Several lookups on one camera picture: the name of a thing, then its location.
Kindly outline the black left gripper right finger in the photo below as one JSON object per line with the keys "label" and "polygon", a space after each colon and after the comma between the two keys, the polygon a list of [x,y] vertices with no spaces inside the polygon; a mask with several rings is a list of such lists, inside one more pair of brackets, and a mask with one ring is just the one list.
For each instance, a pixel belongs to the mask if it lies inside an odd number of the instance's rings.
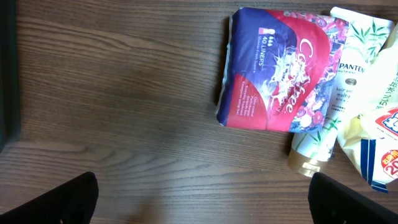
{"label": "black left gripper right finger", "polygon": [[397,214],[317,172],[308,190],[314,224],[397,224]]}

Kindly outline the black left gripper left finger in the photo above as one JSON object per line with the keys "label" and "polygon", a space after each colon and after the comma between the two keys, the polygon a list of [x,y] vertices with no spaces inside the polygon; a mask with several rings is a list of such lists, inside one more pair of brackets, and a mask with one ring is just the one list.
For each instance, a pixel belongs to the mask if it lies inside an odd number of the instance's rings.
{"label": "black left gripper left finger", "polygon": [[99,188],[96,176],[85,172],[1,215],[4,223],[89,224]]}

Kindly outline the white tube gold cap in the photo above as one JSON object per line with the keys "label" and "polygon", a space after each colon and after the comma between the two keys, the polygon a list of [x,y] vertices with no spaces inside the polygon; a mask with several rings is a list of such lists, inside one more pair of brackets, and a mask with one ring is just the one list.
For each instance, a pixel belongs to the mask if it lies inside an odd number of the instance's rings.
{"label": "white tube gold cap", "polygon": [[288,158],[289,167],[307,177],[327,166],[338,133],[354,115],[359,90],[364,86],[364,73],[394,28],[390,20],[340,7],[332,8],[330,15],[349,22],[349,29],[325,122],[316,131],[294,134]]}

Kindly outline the yellow snack bag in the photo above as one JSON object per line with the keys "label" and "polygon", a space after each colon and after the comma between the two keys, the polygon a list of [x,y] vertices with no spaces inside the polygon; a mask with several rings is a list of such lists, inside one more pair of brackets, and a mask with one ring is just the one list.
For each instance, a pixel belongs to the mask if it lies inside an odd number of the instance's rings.
{"label": "yellow snack bag", "polygon": [[364,73],[354,114],[338,134],[338,142],[374,189],[387,193],[397,179],[397,28]]}

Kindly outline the red purple pouch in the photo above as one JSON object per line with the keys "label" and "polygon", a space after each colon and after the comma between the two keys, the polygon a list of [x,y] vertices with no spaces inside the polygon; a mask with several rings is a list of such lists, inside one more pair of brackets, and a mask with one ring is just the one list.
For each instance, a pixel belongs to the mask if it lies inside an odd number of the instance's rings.
{"label": "red purple pouch", "polygon": [[348,28],[331,16],[238,9],[229,20],[216,109],[220,125],[290,133],[320,129]]}

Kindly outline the grey plastic basket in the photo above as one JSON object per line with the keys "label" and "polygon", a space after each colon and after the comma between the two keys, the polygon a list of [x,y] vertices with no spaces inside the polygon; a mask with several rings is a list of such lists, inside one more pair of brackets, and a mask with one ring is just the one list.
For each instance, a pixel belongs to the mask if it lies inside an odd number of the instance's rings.
{"label": "grey plastic basket", "polygon": [[1,0],[1,149],[20,131],[16,0]]}

